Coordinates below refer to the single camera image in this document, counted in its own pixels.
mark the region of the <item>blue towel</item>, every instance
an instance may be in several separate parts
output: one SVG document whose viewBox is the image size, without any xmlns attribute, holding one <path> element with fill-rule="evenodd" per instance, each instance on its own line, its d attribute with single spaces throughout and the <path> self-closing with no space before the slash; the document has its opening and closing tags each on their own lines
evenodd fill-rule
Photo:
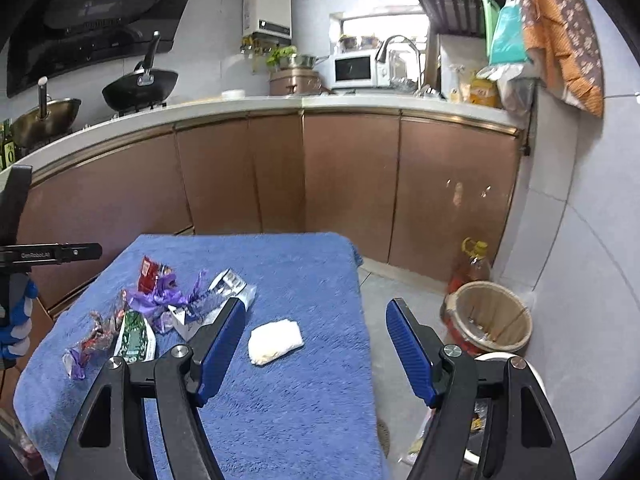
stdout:
<svg viewBox="0 0 640 480">
<path fill-rule="evenodd" d="M 356 273 L 361 260 L 335 234 L 140 236 L 58 319 L 18 383 L 15 411 L 50 469 L 57 468 L 106 359 L 95 359 L 87 379 L 73 382 L 62 365 L 63 351 L 88 333 L 90 311 L 107 314 L 118 291 L 134 286 L 145 254 L 173 267 L 183 290 L 199 270 L 208 269 L 213 279 L 229 267 L 258 287 L 220 392 L 200 410 L 227 480 L 386 477 Z M 305 346 L 254 367 L 247 353 L 251 330 L 285 318 L 299 323 Z M 157 356 L 178 342 L 175 332 L 159 336 Z M 146 400 L 145 406 L 158 478 L 170 480 L 156 402 Z"/>
</svg>

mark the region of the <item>blue ribbed rubber pad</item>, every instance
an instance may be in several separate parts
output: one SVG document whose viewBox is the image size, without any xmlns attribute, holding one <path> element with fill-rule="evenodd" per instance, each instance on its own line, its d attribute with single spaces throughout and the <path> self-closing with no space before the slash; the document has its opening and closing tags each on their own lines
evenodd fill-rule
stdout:
<svg viewBox="0 0 640 480">
<path fill-rule="evenodd" d="M 242 301 L 238 301 L 202 362 L 202 380 L 195 394 L 199 407 L 203 407 L 220 390 L 226 370 L 244 332 L 245 323 L 246 310 Z"/>
<path fill-rule="evenodd" d="M 391 336 L 414 394 L 429 406 L 436 396 L 431 381 L 431 363 L 415 338 L 409 323 L 394 301 L 386 306 L 386 329 Z"/>
</svg>

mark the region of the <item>turquoise plastic bag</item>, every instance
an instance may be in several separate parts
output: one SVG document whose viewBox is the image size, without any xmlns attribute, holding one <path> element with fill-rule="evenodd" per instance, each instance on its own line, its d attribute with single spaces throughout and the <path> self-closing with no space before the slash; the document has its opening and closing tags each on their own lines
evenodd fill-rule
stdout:
<svg viewBox="0 0 640 480">
<path fill-rule="evenodd" d="M 528 60 L 524 48 L 520 5 L 516 0 L 507 0 L 498 16 L 489 64 L 524 63 Z"/>
</svg>

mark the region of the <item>blue and white glove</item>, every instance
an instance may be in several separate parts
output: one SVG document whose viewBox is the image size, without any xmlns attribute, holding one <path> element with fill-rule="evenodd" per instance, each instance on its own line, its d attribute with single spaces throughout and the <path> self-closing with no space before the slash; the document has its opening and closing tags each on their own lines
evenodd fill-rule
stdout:
<svg viewBox="0 0 640 480">
<path fill-rule="evenodd" d="M 0 354 L 5 359 L 16 360 L 29 351 L 32 301 L 37 297 L 35 283 L 28 280 L 22 297 L 10 310 L 11 325 L 0 328 Z"/>
</svg>

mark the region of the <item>microwave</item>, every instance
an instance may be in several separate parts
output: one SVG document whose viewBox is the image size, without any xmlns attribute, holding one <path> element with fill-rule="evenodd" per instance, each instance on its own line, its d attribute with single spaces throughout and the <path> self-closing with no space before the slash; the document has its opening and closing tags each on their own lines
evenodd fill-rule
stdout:
<svg viewBox="0 0 640 480">
<path fill-rule="evenodd" d="M 329 58 L 329 83 L 335 88 L 392 88 L 406 79 L 406 62 L 390 50 L 386 62 L 376 61 L 377 48 L 353 50 Z"/>
</svg>

